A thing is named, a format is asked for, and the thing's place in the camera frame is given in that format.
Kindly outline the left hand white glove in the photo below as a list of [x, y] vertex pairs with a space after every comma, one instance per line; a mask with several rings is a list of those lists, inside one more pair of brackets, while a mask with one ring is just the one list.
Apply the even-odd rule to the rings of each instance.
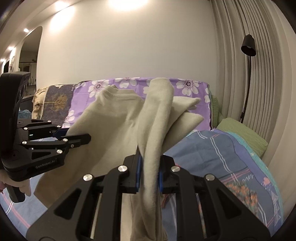
[[3, 190], [6, 189], [8, 185], [13, 186], [13, 187], [18, 187], [20, 191], [27, 196], [31, 196], [31, 185], [30, 185], [30, 180], [24, 180], [21, 182], [16, 182], [12, 180], [9, 176], [6, 170], [1, 169], [0, 170], [0, 181], [1, 181], [1, 193]]

